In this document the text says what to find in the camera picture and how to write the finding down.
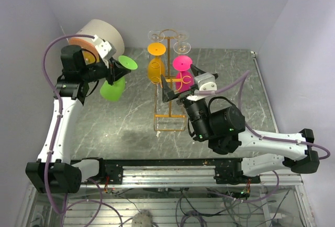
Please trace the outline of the clear round wine glass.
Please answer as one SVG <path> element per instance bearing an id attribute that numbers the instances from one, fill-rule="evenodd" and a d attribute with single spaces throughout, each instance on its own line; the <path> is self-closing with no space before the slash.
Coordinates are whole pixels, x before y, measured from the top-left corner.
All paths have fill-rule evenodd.
<path id="1" fill-rule="evenodd" d="M 189 33 L 185 30 L 179 30 L 176 32 L 175 39 L 177 41 L 186 41 L 189 38 Z"/>

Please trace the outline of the green plastic goblet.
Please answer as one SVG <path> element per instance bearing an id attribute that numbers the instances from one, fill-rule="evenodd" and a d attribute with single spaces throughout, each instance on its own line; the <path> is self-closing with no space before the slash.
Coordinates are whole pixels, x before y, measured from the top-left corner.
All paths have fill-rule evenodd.
<path id="1" fill-rule="evenodd" d="M 134 71 L 138 68 L 137 63 L 130 57 L 125 55 L 120 55 L 118 60 L 124 67 Z M 100 95 L 109 101 L 118 101 L 120 100 L 126 86 L 125 76 L 114 82 L 113 85 L 109 85 L 107 81 L 103 83 L 100 88 Z"/>

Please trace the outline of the orange plastic goblet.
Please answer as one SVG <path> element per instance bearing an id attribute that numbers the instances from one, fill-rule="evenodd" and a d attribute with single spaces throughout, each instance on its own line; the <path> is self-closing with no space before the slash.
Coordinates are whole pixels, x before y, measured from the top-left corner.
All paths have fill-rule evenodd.
<path id="1" fill-rule="evenodd" d="M 165 65 L 162 56 L 166 52 L 166 47 L 160 42 L 153 42 L 147 47 L 148 53 L 153 56 L 148 64 L 148 79 L 153 84 L 161 83 L 161 76 L 165 75 Z"/>

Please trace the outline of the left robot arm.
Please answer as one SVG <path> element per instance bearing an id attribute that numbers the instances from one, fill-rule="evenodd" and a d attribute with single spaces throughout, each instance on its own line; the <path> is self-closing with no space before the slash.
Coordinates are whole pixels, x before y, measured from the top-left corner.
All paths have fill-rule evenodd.
<path id="1" fill-rule="evenodd" d="M 91 93 L 90 83 L 105 82 L 100 94 L 107 100 L 117 101 L 125 89 L 125 75 L 136 70 L 137 63 L 121 55 L 103 62 L 97 56 L 87 64 L 86 49 L 69 45 L 61 49 L 62 74 L 54 89 L 53 116 L 46 141 L 35 162 L 26 165 L 26 175 L 39 193 L 74 194 L 81 183 L 90 179 L 102 183 L 107 176 L 101 157 L 84 158 L 72 164 L 70 142 L 77 118 L 85 99 Z"/>

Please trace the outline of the clear glass tumbler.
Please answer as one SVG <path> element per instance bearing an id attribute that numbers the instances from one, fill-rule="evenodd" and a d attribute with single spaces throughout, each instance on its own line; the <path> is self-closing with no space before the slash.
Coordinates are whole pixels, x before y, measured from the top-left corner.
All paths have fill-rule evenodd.
<path id="1" fill-rule="evenodd" d="M 148 32 L 148 38 L 152 42 L 161 42 L 165 39 L 165 34 L 163 31 L 151 30 Z"/>

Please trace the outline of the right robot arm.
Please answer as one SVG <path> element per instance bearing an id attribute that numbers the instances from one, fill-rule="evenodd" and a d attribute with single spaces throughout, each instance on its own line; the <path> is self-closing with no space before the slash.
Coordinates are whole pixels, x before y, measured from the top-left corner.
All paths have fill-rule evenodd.
<path id="1" fill-rule="evenodd" d="M 218 88 L 218 74 L 204 72 L 195 65 L 191 65 L 191 70 L 195 74 L 195 83 L 190 89 L 180 93 L 172 90 L 165 77 L 161 76 L 162 100 L 177 100 L 183 105 L 188 116 L 189 136 L 194 141 L 207 142 L 213 152 L 220 155 L 240 150 L 260 153 L 256 157 L 244 157 L 241 165 L 231 169 L 230 175 L 235 182 L 242 183 L 248 177 L 278 169 L 289 169 L 298 174 L 317 171 L 320 158 L 318 152 L 312 149 L 312 130 L 304 129 L 293 134 L 255 131 L 247 125 L 240 110 L 241 105 L 235 105 L 231 101 L 228 107 L 211 111 L 213 101 L 227 100 L 220 93 L 237 84 L 244 84 L 247 72 L 232 84 Z"/>

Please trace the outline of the clear flute wine glass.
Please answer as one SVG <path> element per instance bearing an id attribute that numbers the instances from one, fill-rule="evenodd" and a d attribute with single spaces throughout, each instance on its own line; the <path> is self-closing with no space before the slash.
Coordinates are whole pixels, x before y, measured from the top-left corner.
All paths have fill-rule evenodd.
<path id="1" fill-rule="evenodd" d="M 191 50 L 191 44 L 186 41 L 178 41 L 174 44 L 173 50 L 178 55 L 188 54 Z"/>

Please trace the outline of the magenta plastic goblet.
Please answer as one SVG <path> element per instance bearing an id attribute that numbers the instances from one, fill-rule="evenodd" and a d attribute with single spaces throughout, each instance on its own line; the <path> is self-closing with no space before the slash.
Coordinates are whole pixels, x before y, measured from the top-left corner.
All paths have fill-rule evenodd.
<path id="1" fill-rule="evenodd" d="M 193 75 L 189 72 L 193 61 L 190 57 L 180 55 L 173 60 L 173 67 L 178 71 L 175 82 L 176 91 L 178 93 L 187 91 L 194 85 Z"/>

